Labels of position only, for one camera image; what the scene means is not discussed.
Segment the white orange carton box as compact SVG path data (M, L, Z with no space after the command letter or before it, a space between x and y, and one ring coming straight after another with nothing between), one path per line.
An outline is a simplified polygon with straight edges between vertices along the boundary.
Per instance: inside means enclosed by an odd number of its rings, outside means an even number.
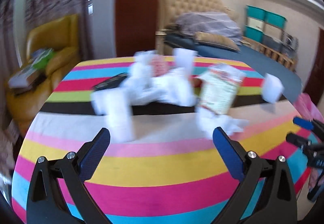
M245 72L217 63L198 78L202 81L199 106L217 114L227 114L245 79Z

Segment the teal storage bin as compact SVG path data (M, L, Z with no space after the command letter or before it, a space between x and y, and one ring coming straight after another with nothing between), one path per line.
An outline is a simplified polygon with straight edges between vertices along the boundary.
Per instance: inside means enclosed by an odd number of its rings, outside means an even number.
M263 32L256 28L245 25L244 36L258 43L262 42Z
M279 14L276 13L272 13L270 11L267 11L265 13L265 22L267 24L276 26L280 29L284 29L286 26L286 18L284 16L281 16Z
M265 20L266 11L259 7L247 5L247 17L255 18L260 21Z

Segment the dark wooden door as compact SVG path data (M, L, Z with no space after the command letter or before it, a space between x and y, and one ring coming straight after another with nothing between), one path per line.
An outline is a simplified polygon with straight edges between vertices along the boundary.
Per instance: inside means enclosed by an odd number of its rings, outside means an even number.
M310 96L312 102L316 106L319 104L323 95L324 33L322 28L320 28L319 34L317 54L308 82L304 89L304 93L307 93Z

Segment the white foam cube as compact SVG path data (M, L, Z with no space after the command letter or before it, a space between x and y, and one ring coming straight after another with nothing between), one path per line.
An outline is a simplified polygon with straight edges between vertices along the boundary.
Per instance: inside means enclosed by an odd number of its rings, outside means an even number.
M184 68L186 74L191 75L194 60L197 57L197 51L184 48L174 48L173 56L175 67Z
M274 104L282 96L284 89L285 88L278 77L266 73L262 84L261 97L264 101Z

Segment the beige tufted headboard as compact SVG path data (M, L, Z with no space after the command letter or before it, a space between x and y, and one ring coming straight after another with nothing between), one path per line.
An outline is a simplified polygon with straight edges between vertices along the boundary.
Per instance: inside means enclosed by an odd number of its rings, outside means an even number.
M226 13L235 22L239 18L239 14L226 7L222 0L158 0L158 28L166 29L184 13L209 11Z

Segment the crumpled white plastic bag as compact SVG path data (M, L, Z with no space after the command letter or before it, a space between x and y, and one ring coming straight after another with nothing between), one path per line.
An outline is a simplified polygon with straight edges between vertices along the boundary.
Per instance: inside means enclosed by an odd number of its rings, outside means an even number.
M134 63L129 67L128 78L121 83L127 99L133 106L144 106L151 102L167 103L181 107L196 104L191 75L184 68L170 67L162 76L152 77L149 64L155 51L140 51L134 54Z

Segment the small black box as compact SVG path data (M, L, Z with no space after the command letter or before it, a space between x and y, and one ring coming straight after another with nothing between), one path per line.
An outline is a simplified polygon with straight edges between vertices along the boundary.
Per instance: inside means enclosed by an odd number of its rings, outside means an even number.
M100 82L99 84L92 87L93 91L101 91L106 89L113 89L119 87L119 85L128 78L127 73L120 73L118 75L112 76L103 82Z

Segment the white tissue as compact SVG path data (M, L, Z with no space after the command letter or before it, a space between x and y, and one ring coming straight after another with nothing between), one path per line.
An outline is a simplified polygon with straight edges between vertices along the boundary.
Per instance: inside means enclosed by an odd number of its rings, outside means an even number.
M246 119L235 119L228 115L217 115L204 108L198 108L196 122L198 129L203 132L207 139L213 138L213 131L217 127L220 127L228 136L233 136L235 133L242 133L249 124L249 121Z

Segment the black white checkered bag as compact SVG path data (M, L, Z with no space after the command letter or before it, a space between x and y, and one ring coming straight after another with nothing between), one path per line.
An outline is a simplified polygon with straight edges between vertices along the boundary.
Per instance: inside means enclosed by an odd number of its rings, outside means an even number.
M288 34L287 32L283 32L282 45L293 50L293 51L297 51L298 46L299 46L299 41L298 41L298 38L293 37L292 35Z

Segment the striped beige pillow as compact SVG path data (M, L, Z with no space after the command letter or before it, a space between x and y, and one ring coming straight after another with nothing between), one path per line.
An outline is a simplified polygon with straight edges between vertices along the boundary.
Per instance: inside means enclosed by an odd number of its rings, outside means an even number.
M194 40L200 44L220 47L221 49L227 49L235 52L239 52L238 45L228 37L224 37L218 34L196 32Z

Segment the pink foam fruit net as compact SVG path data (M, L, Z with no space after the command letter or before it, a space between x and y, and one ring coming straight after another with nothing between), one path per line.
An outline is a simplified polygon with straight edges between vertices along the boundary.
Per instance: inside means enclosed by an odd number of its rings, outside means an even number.
M169 66L162 55L154 55L150 62L152 77L165 75L169 71Z

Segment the grey striped duvet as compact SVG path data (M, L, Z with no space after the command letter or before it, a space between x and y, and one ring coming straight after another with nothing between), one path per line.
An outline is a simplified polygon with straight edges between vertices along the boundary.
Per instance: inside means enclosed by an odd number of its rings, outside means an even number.
M242 40L241 29L226 13L214 11L184 13L175 20L175 25L185 35L194 36L198 32L217 34L230 38L237 45Z

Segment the large white foam block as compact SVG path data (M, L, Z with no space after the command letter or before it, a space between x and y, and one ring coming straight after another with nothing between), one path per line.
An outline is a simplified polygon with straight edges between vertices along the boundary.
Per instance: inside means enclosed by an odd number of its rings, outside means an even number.
M135 140L132 110L123 88L94 91L91 104L96 115L104 116L104 125L113 143Z

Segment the lace patterned curtain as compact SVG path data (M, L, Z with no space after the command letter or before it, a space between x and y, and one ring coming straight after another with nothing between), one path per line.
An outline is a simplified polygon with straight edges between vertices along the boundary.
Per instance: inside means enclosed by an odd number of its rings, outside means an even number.
M34 28L63 16L79 17L77 41L82 59L91 57L88 0L1 0L1 65L16 69L26 60L23 51Z

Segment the books on side table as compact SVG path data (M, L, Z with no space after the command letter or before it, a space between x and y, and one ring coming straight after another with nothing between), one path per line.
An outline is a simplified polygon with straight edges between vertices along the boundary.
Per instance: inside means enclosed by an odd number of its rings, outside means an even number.
M46 80L45 69L36 70L32 65L27 65L16 72L8 80L8 88L15 95L31 91Z

